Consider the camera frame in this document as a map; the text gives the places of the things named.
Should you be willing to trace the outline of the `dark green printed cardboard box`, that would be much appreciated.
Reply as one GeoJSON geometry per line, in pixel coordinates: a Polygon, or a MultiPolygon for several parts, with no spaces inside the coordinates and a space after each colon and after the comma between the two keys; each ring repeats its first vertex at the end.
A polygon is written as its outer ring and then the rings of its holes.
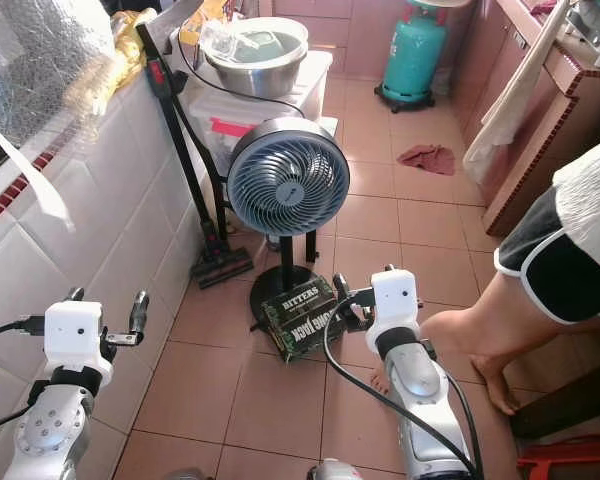
{"type": "Polygon", "coordinates": [[[324,340],[344,332],[335,315],[337,302],[335,288],[317,276],[256,303],[262,315],[258,321],[282,361],[290,364],[322,349],[324,340]]]}

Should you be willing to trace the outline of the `red floor rag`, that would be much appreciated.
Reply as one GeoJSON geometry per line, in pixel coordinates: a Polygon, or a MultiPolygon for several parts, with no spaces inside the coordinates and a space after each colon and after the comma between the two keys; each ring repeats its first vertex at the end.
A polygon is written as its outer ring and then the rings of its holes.
{"type": "Polygon", "coordinates": [[[442,145],[418,145],[397,156],[397,163],[434,174],[452,177],[456,173],[456,157],[451,148],[442,145]]]}

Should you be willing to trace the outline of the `grey blue standing fan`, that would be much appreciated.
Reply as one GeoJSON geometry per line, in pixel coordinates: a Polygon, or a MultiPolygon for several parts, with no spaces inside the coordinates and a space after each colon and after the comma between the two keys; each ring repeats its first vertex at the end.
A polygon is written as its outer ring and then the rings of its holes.
{"type": "Polygon", "coordinates": [[[245,227],[278,243],[280,265],[256,276],[249,296],[256,326],[265,302],[309,282],[319,259],[317,232],[349,196],[349,160],[322,124],[278,116],[254,125],[233,147],[227,191],[245,227]]]}

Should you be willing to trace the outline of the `white plastic strip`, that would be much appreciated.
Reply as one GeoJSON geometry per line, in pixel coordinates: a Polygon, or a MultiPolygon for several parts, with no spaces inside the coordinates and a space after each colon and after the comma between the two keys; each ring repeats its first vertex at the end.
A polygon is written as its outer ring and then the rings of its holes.
{"type": "Polygon", "coordinates": [[[75,229],[70,211],[64,205],[63,198],[59,195],[56,187],[2,133],[0,133],[0,148],[8,156],[8,159],[20,169],[20,172],[25,175],[27,183],[35,192],[35,196],[38,197],[38,205],[41,211],[44,211],[45,215],[61,220],[67,230],[75,229]]]}

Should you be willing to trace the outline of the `person in black shorts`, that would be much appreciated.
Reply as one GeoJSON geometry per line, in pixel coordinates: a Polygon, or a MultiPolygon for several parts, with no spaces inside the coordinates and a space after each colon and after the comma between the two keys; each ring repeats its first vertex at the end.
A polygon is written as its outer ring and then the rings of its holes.
{"type": "Polygon", "coordinates": [[[429,316],[420,334],[468,357],[489,402],[511,415],[507,365],[561,334],[600,329],[600,143],[553,173],[493,251],[493,265],[472,307],[429,316]]]}

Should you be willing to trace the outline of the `grey left robot knee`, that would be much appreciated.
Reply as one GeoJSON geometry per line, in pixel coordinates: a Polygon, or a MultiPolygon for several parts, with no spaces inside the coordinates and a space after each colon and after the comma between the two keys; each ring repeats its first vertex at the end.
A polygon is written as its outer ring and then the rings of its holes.
{"type": "Polygon", "coordinates": [[[199,467],[177,468],[175,471],[167,472],[160,480],[214,480],[212,476],[204,474],[199,467]]]}

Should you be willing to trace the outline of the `grey robot knee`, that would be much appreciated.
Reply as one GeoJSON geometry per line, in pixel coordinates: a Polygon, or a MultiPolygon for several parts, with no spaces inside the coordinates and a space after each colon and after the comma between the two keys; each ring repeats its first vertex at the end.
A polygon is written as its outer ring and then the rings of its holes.
{"type": "Polygon", "coordinates": [[[204,474],[199,467],[177,468],[175,471],[167,472],[160,480],[214,480],[212,476],[204,474]]]}
{"type": "Polygon", "coordinates": [[[350,463],[328,458],[310,468],[305,480],[364,480],[364,477],[350,463]]]}

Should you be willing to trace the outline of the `black stick vacuum cleaner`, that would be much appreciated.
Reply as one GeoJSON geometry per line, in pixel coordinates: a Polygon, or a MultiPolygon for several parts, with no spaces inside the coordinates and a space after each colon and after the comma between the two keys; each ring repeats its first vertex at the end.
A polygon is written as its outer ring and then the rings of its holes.
{"type": "Polygon", "coordinates": [[[175,73],[169,69],[162,52],[155,44],[149,24],[149,20],[139,20],[135,26],[137,37],[143,45],[146,81],[157,97],[169,136],[175,145],[178,161],[184,170],[187,187],[198,210],[204,250],[201,252],[198,264],[192,266],[190,274],[199,288],[207,289],[212,285],[227,282],[233,276],[248,273],[254,269],[254,264],[248,251],[244,248],[233,248],[228,241],[221,184],[216,179],[216,164],[208,147],[192,131],[184,106],[178,100],[178,93],[184,90],[187,76],[182,72],[175,73]],[[195,150],[199,152],[208,178],[212,180],[213,205],[216,209],[214,211],[209,210],[207,200],[201,192],[200,180],[195,172],[189,145],[194,145],[195,150]]]}

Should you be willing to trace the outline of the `grey right robot knee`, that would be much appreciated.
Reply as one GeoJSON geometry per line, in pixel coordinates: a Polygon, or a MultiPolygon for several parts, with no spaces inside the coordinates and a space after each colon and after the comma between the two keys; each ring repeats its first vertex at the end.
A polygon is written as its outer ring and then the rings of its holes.
{"type": "Polygon", "coordinates": [[[328,458],[310,468],[305,480],[364,480],[364,477],[350,463],[328,458]]]}

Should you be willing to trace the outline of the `brown kitchen cabinet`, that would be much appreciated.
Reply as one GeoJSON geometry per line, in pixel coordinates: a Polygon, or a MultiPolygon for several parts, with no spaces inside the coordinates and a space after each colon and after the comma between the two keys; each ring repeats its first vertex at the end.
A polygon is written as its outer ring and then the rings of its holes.
{"type": "MultiPolygon", "coordinates": [[[[461,133],[473,145],[480,119],[510,81],[546,15],[541,0],[473,0],[460,24],[450,81],[461,133]]],[[[486,205],[482,228],[506,236],[550,184],[551,175],[600,142],[600,54],[564,26],[538,69],[527,114],[511,145],[498,148],[478,187],[486,205]]]]}

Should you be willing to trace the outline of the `white plastic storage box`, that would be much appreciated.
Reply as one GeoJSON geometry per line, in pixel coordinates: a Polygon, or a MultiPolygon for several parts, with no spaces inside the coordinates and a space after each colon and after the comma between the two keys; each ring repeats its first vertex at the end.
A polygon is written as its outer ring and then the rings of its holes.
{"type": "Polygon", "coordinates": [[[290,93],[273,102],[245,99],[191,78],[181,93],[182,105],[199,140],[207,146],[217,172],[230,173],[233,148],[251,128],[277,116],[294,116],[303,110],[306,119],[318,122],[326,115],[326,81],[333,56],[310,51],[301,61],[290,93]]]}

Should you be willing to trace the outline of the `white hanging towel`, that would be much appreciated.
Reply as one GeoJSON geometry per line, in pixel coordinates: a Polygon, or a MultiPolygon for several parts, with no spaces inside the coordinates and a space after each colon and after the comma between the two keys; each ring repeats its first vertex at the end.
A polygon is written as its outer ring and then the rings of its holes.
{"type": "Polygon", "coordinates": [[[482,128],[470,143],[463,159],[466,175],[474,182],[482,182],[495,161],[498,147],[510,145],[527,111],[530,96],[539,77],[538,69],[559,37],[571,5],[576,0],[553,0],[553,8],[537,36],[530,38],[530,50],[520,60],[510,81],[504,86],[491,108],[482,118],[482,128]]]}

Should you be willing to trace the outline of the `teal gas cylinder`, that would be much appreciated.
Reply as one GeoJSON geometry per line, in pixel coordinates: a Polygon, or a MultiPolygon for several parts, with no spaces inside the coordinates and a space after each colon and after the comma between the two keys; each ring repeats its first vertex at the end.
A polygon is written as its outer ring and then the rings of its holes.
{"type": "Polygon", "coordinates": [[[431,0],[408,0],[405,17],[395,24],[390,59],[374,93],[391,113],[432,108],[432,81],[447,29],[443,6],[431,0]]]}

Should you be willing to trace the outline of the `dark wooden furniture piece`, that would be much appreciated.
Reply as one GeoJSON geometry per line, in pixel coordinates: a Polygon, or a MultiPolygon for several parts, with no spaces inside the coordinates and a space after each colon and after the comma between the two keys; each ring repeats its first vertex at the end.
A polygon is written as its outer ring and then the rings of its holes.
{"type": "Polygon", "coordinates": [[[600,366],[536,401],[524,404],[511,416],[512,435],[541,438],[600,416],[600,366]]]}

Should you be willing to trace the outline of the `large steel bowl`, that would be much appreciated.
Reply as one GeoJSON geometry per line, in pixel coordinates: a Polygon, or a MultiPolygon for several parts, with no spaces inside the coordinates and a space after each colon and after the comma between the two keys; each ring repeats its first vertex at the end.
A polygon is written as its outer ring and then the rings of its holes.
{"type": "Polygon", "coordinates": [[[222,61],[204,54],[224,88],[262,99],[277,99],[292,90],[297,70],[308,52],[308,28],[283,17],[231,20],[253,46],[237,52],[237,61],[222,61]]]}

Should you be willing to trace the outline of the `silver bubble wrap sheet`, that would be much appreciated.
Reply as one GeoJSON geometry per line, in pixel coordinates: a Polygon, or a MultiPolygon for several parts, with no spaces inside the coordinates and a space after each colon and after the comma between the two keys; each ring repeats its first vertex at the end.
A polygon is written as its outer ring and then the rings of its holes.
{"type": "Polygon", "coordinates": [[[125,60],[109,0],[0,0],[0,138],[94,140],[125,60]]]}

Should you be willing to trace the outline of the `yellow cloth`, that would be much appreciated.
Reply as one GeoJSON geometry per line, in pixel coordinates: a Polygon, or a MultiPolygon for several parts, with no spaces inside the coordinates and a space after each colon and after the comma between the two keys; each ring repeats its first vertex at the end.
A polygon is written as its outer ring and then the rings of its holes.
{"type": "Polygon", "coordinates": [[[144,65],[143,41],[137,35],[136,24],[157,17],[153,8],[141,12],[116,12],[111,17],[116,63],[111,73],[111,90],[116,91],[134,81],[144,65]]]}

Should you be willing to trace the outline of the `red plastic stool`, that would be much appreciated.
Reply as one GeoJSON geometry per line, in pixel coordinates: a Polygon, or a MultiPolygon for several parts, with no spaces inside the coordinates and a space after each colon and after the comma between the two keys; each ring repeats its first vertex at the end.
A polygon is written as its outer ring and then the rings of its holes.
{"type": "Polygon", "coordinates": [[[527,480],[551,480],[556,468],[600,465],[600,434],[573,436],[560,442],[529,445],[516,466],[527,480]]]}

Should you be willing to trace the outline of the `clear plastic food container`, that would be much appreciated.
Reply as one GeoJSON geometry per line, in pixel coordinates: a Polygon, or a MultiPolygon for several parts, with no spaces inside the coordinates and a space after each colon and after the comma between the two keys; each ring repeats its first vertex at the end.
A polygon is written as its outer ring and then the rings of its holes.
{"type": "Polygon", "coordinates": [[[237,52],[253,46],[253,42],[235,23],[207,20],[200,28],[200,45],[210,58],[237,61],[237,52]]]}

